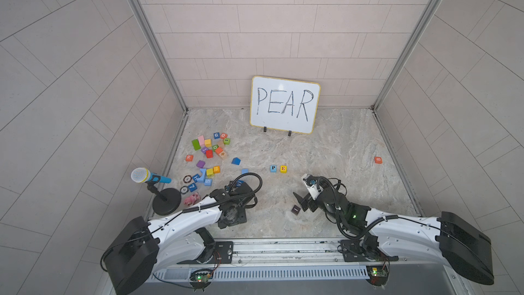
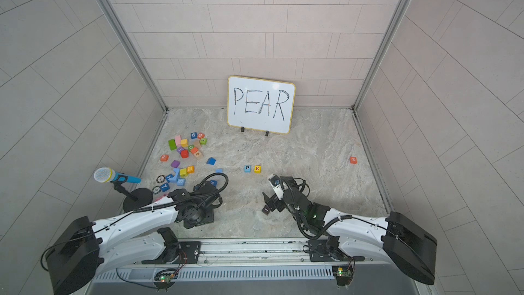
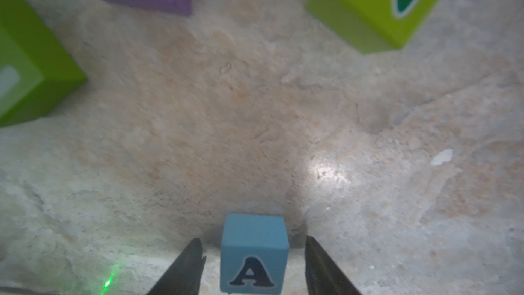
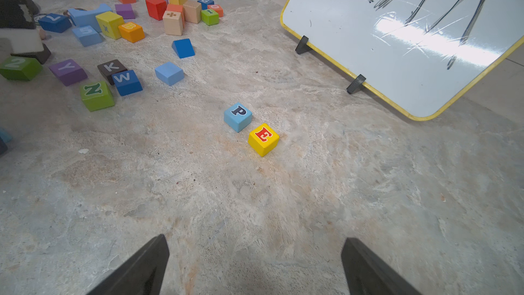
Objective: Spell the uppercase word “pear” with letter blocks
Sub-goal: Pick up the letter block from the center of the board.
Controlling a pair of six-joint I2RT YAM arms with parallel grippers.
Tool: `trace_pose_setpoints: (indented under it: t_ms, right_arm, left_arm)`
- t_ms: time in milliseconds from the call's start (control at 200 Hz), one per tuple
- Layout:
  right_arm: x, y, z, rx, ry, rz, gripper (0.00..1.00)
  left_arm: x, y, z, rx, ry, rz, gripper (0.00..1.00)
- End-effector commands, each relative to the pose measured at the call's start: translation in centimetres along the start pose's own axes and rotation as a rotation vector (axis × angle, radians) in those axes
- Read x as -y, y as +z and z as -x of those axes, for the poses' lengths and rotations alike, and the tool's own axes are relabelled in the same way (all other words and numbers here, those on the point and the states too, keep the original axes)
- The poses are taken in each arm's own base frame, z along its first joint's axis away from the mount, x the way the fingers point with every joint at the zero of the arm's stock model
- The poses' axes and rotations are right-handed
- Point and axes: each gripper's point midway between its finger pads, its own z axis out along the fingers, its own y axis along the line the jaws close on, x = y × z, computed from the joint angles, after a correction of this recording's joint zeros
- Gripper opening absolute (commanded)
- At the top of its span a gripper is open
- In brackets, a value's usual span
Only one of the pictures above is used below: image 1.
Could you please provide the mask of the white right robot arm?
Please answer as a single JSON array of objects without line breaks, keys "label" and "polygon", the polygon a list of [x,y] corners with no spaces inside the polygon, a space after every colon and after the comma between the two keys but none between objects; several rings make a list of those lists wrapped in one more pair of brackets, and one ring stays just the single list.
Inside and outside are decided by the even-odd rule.
[{"label": "white right robot arm", "polygon": [[439,217],[408,217],[350,202],[328,179],[306,176],[308,192],[296,195],[303,211],[322,210],[344,237],[338,251],[345,261],[388,265],[415,259],[449,266],[461,277],[493,285],[491,239],[450,212]]}]

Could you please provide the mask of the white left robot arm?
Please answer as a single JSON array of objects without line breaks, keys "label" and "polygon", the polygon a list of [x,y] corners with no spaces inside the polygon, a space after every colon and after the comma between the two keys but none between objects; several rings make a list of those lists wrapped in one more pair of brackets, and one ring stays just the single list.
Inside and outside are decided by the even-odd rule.
[{"label": "white left robot arm", "polygon": [[131,294],[150,277],[176,264],[202,264],[190,276],[194,289],[207,287],[214,271],[231,262],[233,243],[218,242],[209,225],[224,229],[245,223],[246,210],[256,206],[256,189],[236,179],[179,213],[146,221],[137,217],[125,226],[102,254],[116,294]]}]

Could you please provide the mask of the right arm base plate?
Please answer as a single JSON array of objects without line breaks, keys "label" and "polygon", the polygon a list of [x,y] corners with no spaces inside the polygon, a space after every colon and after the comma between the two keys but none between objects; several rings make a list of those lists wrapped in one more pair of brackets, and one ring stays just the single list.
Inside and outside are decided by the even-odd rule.
[{"label": "right arm base plate", "polygon": [[397,262],[398,256],[388,256],[379,249],[378,237],[362,240],[341,240],[337,247],[345,262]]}]

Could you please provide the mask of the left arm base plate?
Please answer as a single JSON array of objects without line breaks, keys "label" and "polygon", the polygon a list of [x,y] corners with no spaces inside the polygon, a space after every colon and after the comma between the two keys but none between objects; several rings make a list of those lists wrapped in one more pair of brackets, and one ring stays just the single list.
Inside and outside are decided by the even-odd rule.
[{"label": "left arm base plate", "polygon": [[196,259],[185,260],[178,262],[178,264],[230,264],[233,255],[232,241],[218,241],[211,244],[206,244],[203,253]]}]

